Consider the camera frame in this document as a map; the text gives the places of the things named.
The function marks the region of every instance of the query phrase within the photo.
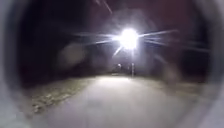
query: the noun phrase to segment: paved path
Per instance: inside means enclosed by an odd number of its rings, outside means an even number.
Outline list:
[[[153,82],[101,77],[36,118],[42,128],[174,128],[192,105]]]

